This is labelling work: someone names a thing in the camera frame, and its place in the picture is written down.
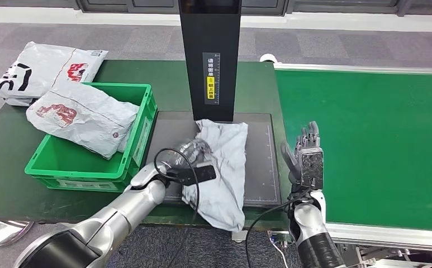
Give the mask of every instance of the yellow label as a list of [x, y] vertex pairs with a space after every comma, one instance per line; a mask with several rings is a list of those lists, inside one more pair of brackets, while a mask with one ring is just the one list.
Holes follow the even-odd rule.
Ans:
[[207, 77], [207, 98], [214, 99], [214, 76]]

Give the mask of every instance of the white cable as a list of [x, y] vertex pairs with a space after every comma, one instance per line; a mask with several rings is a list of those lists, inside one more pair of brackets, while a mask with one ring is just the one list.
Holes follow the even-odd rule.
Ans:
[[275, 243], [273, 243], [272, 238], [270, 237], [270, 234], [267, 232], [268, 234], [268, 239], [270, 240], [270, 243], [275, 247], [275, 249], [280, 252], [280, 254], [283, 257], [283, 262], [285, 263], [285, 268], [288, 268], [288, 264], [287, 264], [287, 259], [285, 258], [285, 254], [283, 254], [282, 250], [280, 250], [277, 245], [275, 245]]

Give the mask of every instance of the black scanning mat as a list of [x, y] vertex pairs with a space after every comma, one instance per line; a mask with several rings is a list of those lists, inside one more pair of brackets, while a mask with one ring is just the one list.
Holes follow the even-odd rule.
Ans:
[[[277, 159], [273, 143], [272, 116], [263, 113], [235, 113], [234, 123], [249, 125], [245, 144], [244, 206], [270, 208], [281, 204]], [[146, 163], [161, 149], [185, 138], [194, 138], [198, 127], [191, 112], [158, 112]], [[171, 183], [164, 203], [183, 203], [182, 186]]]

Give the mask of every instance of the robotic arm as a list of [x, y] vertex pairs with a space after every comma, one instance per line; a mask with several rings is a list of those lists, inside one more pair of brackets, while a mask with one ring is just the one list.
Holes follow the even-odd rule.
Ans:
[[[166, 172], [167, 166], [158, 165]], [[112, 253], [165, 197], [153, 163], [108, 206], [72, 228], [44, 235], [18, 257], [15, 268], [103, 268]]]
[[[199, 182], [219, 175], [212, 162], [203, 162], [204, 153], [210, 152], [204, 141], [184, 141], [173, 150], [190, 161]], [[19, 255], [13, 267], [104, 268], [124, 239], [163, 202], [170, 181], [195, 183], [188, 163], [176, 152], [166, 151], [155, 163], [144, 166], [121, 195], [89, 219], [38, 238]], [[179, 179], [169, 180], [161, 174]]]
[[288, 197], [296, 199], [289, 206], [289, 232], [296, 241], [303, 268], [346, 267], [327, 232], [326, 201], [323, 188], [323, 159], [319, 130], [316, 122], [310, 122], [297, 137], [294, 153], [284, 143], [283, 159], [290, 170], [292, 192]]

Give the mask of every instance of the black cable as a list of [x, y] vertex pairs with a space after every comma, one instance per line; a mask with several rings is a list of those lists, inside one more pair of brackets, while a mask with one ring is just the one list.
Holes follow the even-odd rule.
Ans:
[[297, 201], [297, 200], [299, 200], [301, 197], [303, 197], [305, 194], [307, 194], [309, 191], [310, 191], [311, 189], [310, 188], [308, 188], [308, 189], [306, 189], [305, 191], [303, 191], [297, 198], [293, 198], [293, 199], [291, 199], [290, 201], [288, 201], [288, 202], [285, 202], [285, 203], [283, 203], [283, 204], [281, 204], [281, 205], [278, 205], [278, 206], [276, 206], [276, 207], [274, 207], [274, 208], [271, 208], [271, 209], [269, 209], [269, 210], [266, 210], [266, 211], [264, 211], [262, 214], [260, 214], [260, 215], [258, 215], [258, 217], [256, 217], [256, 219], [254, 220], [254, 222], [250, 225], [250, 227], [249, 227], [249, 229], [247, 230], [247, 235], [245, 236], [245, 254], [247, 255], [247, 262], [249, 263], [249, 268], [251, 268], [252, 267], [252, 263], [250, 262], [250, 256], [249, 256], [249, 247], [247, 246], [248, 245], [248, 241], [249, 241], [249, 234], [250, 234], [250, 231], [252, 231], [252, 228], [254, 227], [254, 225], [264, 216], [264, 215], [266, 215], [267, 213], [270, 213], [270, 212], [272, 212], [272, 211], [274, 211], [274, 210], [277, 210], [277, 209], [281, 209], [281, 208], [284, 208], [284, 207], [286, 207], [286, 206], [288, 206], [288, 205], [290, 205], [291, 203], [293, 203], [293, 202], [295, 202], [295, 201]]
[[[196, 181], [196, 206], [194, 208], [193, 218], [191, 219], [190, 226], [192, 226], [194, 224], [194, 220], [196, 219], [198, 208], [200, 206], [200, 186], [198, 183], [198, 176], [196, 175], [196, 171], [194, 170], [193, 166], [191, 166], [191, 162], [188, 160], [188, 158], [183, 153], [181, 153], [180, 151], [173, 149], [173, 148], [163, 148], [160, 151], [158, 151], [155, 155], [155, 158], [153, 158], [153, 165], [155, 166], [156, 172], [158, 172], [158, 174], [160, 174], [161, 176], [163, 176], [167, 179], [173, 180], [173, 181], [178, 181], [180, 179], [177, 177], [168, 176], [167, 174], [163, 174], [163, 172], [161, 172], [161, 170], [158, 168], [158, 166], [156, 164], [156, 158], [158, 157], [159, 154], [161, 154], [164, 151], [173, 151], [173, 152], [176, 152], [177, 154], [181, 155], [181, 157], [184, 158], [184, 160], [188, 163], [189, 168], [193, 172], [194, 180]], [[171, 258], [170, 263], [167, 266], [168, 268], [171, 267], [171, 265], [173, 264], [173, 261], [176, 259], [176, 257], [181, 252], [183, 245], [185, 245], [185, 243], [186, 243], [186, 239], [188, 238], [188, 235], [189, 235], [189, 228], [186, 229], [186, 231], [183, 235], [184, 236], [183, 241], [179, 244], [178, 249], [176, 250], [173, 257]]]

